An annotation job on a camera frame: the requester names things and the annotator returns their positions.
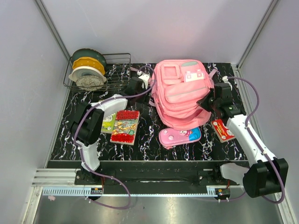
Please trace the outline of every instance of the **metal floor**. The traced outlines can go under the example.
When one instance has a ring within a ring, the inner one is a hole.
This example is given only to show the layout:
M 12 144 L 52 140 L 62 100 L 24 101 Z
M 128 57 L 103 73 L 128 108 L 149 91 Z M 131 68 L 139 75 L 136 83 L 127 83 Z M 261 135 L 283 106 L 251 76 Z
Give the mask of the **metal floor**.
M 241 189 L 232 189 L 232 198 Z M 134 197 L 128 210 L 113 210 L 88 203 L 83 197 L 60 196 L 50 201 L 42 196 L 35 224 L 281 224 L 278 206 L 262 198 L 244 198 L 217 203 L 214 199 L 188 197 Z M 114 206 L 125 197 L 103 197 Z

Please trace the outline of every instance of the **metal wire rack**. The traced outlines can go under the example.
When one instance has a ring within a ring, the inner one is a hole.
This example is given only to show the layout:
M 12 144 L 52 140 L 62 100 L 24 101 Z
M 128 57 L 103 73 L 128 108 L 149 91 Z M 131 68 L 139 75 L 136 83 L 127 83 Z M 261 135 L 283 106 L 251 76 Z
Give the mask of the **metal wire rack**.
M 119 90 L 127 86 L 130 80 L 131 55 L 129 53 L 121 54 L 105 54 L 103 55 L 107 61 L 105 68 L 105 77 L 107 81 L 104 85 L 95 85 L 92 87 L 77 86 L 75 82 L 69 79 L 72 73 L 72 58 L 70 57 L 64 75 L 64 86 L 73 92 L 86 91 L 113 91 Z

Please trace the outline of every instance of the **black tabletop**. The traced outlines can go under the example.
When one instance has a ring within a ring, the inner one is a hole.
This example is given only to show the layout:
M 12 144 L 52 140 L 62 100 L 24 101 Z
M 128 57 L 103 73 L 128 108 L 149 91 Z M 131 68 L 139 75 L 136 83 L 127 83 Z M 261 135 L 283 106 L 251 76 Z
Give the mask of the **black tabletop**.
M 140 68 L 145 64 L 132 64 L 134 68 Z M 210 72 L 217 68 L 215 82 L 220 82 L 223 76 L 233 76 L 233 70 L 229 63 L 205 63 L 206 70 Z M 241 96 L 234 81 L 233 98 L 236 104 L 241 104 Z M 53 161 L 79 161 L 80 155 L 77 147 L 73 144 L 71 134 L 67 127 L 72 119 L 76 105 L 86 101 L 97 102 L 112 96 L 114 92 L 70 92 L 63 118 L 57 134 L 56 142 L 50 160 Z M 176 146 L 173 149 L 165 149 L 159 143 L 159 132 L 167 128 L 160 120 L 155 107 L 148 104 L 150 93 L 144 103 L 136 103 L 129 106 L 129 110 L 140 111 L 135 144 L 133 146 L 114 144 L 110 142 L 110 134 L 101 133 L 98 144 L 98 156 L 100 160 L 114 161 L 200 161 L 200 160 L 246 160 L 238 141 L 230 140 L 221 143 L 211 126 L 211 120 L 216 119 L 212 114 L 210 121 L 200 127 L 202 137 L 199 142 Z

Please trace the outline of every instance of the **green book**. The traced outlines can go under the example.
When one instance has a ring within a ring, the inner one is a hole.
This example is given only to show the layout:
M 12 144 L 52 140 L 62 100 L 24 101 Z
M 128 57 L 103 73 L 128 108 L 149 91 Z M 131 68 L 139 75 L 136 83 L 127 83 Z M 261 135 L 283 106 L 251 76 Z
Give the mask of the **green book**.
M 111 134 L 113 130 L 115 118 L 116 118 L 116 113 L 113 113 L 108 117 L 106 117 L 103 120 L 101 132 Z

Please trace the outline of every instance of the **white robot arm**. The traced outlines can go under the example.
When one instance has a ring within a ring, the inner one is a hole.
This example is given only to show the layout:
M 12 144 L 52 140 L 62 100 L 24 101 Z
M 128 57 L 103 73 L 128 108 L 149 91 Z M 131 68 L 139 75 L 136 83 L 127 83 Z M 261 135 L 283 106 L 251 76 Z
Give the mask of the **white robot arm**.
M 111 97 L 111 98 L 114 98 L 114 100 L 108 101 L 108 102 L 103 103 L 102 105 L 99 105 L 96 107 L 96 109 L 104 112 L 103 118 L 106 118 L 109 115 L 116 113 L 118 111 L 124 110 L 127 107 L 127 103 L 128 103 L 127 99 L 125 99 L 125 98 L 115 99 L 116 97 L 121 97 L 121 95 L 114 94 Z M 95 106 L 98 103 L 99 102 L 91 103 L 90 105 Z M 98 159 L 98 154 L 97 154 L 97 152 L 98 152 L 97 151 L 97 142 L 90 144 L 88 146 L 86 146 L 80 140 L 78 140 L 78 142 L 80 143 L 80 145 L 82 145 L 82 152 L 83 152 L 86 163 L 88 164 L 89 168 L 91 168 L 93 171 L 95 171 L 100 165 L 100 161 Z M 84 169 L 88 170 L 83 162 L 82 162 L 82 167 Z
M 285 185 L 288 164 L 285 159 L 277 159 L 264 145 L 248 122 L 240 105 L 234 105 L 231 87 L 227 83 L 217 83 L 214 89 L 198 104 L 205 110 L 214 111 L 217 117 L 236 136 L 249 162 L 249 168 L 237 166 L 233 162 L 219 165 L 219 177 L 243 185 L 250 197 L 277 193 Z

